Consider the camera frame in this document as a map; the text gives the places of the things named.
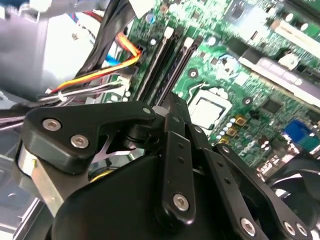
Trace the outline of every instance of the red wire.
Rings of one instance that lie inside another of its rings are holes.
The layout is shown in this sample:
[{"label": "red wire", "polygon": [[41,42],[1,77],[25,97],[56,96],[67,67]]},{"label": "red wire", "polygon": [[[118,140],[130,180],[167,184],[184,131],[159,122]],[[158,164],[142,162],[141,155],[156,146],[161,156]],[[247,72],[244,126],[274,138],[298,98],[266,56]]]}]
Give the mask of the red wire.
[{"label": "red wire", "polygon": [[84,11],[83,13],[84,13],[85,15],[88,15],[88,16],[94,18],[94,19],[97,20],[99,23],[101,23],[102,20],[103,20],[103,17],[102,17],[102,16],[94,13],[93,11]]}]

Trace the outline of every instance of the pcie slot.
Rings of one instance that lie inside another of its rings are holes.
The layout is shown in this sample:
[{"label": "pcie slot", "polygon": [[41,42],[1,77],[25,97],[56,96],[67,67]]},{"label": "pcie slot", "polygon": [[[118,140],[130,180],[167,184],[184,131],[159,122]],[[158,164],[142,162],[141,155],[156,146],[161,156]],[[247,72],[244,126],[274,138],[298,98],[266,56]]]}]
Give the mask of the pcie slot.
[{"label": "pcie slot", "polygon": [[154,60],[144,75],[145,77],[138,90],[136,100],[146,101],[152,95],[158,83],[158,78],[168,64],[168,60],[171,58],[183,32],[184,29],[180,26],[177,27],[176,30],[171,27],[165,29],[163,39],[157,48]]},{"label": "pcie slot", "polygon": [[252,71],[293,93],[297,98],[320,108],[320,87],[265,56],[236,38],[227,42],[238,61]]},{"label": "pcie slot", "polygon": [[316,10],[314,7],[311,7],[309,3],[304,2],[303,0],[278,0],[278,2],[284,4],[285,7],[299,13],[303,16],[303,18],[309,19],[320,26],[320,11]]},{"label": "pcie slot", "polygon": [[203,38],[200,36],[198,36],[195,40],[190,37],[185,39],[181,50],[179,51],[175,61],[161,83],[161,88],[155,97],[155,105],[160,105],[165,99],[166,95],[174,88],[192,54],[198,49],[202,41]]},{"label": "pcie slot", "polygon": [[300,48],[320,59],[320,43],[299,31],[284,20],[276,19],[270,28]]}]

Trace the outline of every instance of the orange wire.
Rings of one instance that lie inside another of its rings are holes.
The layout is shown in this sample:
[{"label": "orange wire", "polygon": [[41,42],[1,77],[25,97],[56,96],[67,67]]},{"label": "orange wire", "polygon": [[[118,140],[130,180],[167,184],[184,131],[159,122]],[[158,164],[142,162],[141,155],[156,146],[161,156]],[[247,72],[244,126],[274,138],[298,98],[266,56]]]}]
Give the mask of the orange wire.
[{"label": "orange wire", "polygon": [[90,82],[90,81],[92,81],[94,79],[103,77],[103,76],[105,76],[107,74],[115,72],[115,71],[117,71],[119,69],[126,68],[126,67],[136,63],[139,60],[140,56],[141,56],[140,50],[137,49],[136,46],[134,46],[126,38],[126,36],[122,32],[117,35],[117,39],[118,39],[118,41],[119,41],[119,43],[121,45],[123,45],[126,49],[128,49],[132,53],[133,57],[131,57],[130,59],[128,59],[128,60],[126,60],[126,61],[124,61],[122,63],[119,63],[119,64],[117,64],[115,66],[111,66],[111,67],[108,67],[106,69],[102,69],[102,70],[100,70],[98,72],[91,73],[91,74],[88,74],[86,76],[78,77],[78,78],[70,80],[70,81],[66,81],[66,82],[60,84],[51,93],[56,93],[61,89],[64,89],[66,87],[69,87],[69,86],[72,86],[72,85],[75,85],[75,84],[82,84],[82,83]]}]

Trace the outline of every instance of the ram slot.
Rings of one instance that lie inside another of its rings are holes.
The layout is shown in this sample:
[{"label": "ram slot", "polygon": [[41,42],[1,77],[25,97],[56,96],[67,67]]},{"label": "ram slot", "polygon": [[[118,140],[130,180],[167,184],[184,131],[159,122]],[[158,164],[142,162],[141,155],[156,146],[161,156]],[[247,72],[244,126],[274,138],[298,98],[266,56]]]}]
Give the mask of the ram slot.
[{"label": "ram slot", "polygon": [[175,61],[161,82],[160,90],[157,91],[155,96],[155,102],[153,103],[154,105],[161,105],[167,94],[172,91],[192,54],[198,49],[202,41],[203,38],[200,36],[198,36],[195,40],[190,37],[185,39]]},{"label": "ram slot", "polygon": [[177,27],[176,30],[171,27],[167,27],[165,29],[163,39],[157,48],[154,60],[145,73],[145,77],[140,84],[136,100],[146,101],[152,95],[158,83],[157,79],[159,78],[163,69],[166,67],[168,59],[171,58],[172,52],[181,39],[183,32],[184,29],[182,27]]}]

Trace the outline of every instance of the black cable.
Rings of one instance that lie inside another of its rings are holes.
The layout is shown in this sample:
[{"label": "black cable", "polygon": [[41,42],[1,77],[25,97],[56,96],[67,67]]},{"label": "black cable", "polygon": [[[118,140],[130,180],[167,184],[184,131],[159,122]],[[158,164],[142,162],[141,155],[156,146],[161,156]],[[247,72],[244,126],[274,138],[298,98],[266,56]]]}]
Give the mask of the black cable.
[{"label": "black cable", "polygon": [[83,75],[83,74],[86,74],[87,72],[90,72],[91,70],[93,70],[94,66],[97,64],[98,60],[95,61],[95,56],[100,55],[98,51],[99,51],[99,48],[101,45],[101,36],[103,36],[103,33],[105,31],[105,26],[108,24],[108,22],[112,18],[120,1],[121,0],[110,1],[108,7],[106,8],[106,10],[104,12],[98,34],[95,38],[96,40],[94,42],[93,49],[91,50],[89,56],[87,57],[86,61],[84,62],[82,68],[76,74],[76,77]]},{"label": "black cable", "polygon": [[119,10],[118,14],[114,16],[108,26],[106,26],[107,30],[104,33],[103,41],[107,43],[107,45],[97,62],[96,68],[102,66],[104,63],[105,57],[110,51],[114,38],[135,18],[135,16],[136,14],[131,4],[127,3]]}]

